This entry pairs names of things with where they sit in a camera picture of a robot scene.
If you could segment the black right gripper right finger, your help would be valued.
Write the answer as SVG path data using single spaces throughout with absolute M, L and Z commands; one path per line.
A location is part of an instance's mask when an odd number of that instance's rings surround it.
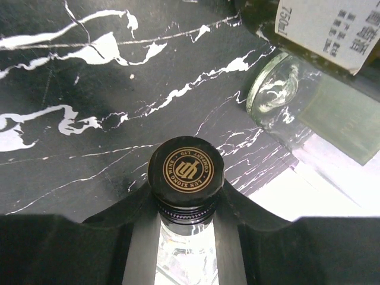
M 378 284 L 379 219 L 267 211 L 225 182 L 214 215 L 220 284 Z

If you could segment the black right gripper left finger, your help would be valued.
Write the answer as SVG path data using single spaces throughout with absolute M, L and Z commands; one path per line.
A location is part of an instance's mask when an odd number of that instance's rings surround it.
M 81 223 L 1 216 L 2 284 L 153 284 L 160 219 L 148 184 Z

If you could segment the clear glass bottle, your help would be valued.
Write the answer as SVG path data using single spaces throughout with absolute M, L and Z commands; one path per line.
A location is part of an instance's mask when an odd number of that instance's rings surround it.
M 282 52 L 257 75 L 246 110 L 289 150 L 322 143 L 364 166 L 379 153 L 378 96 Z

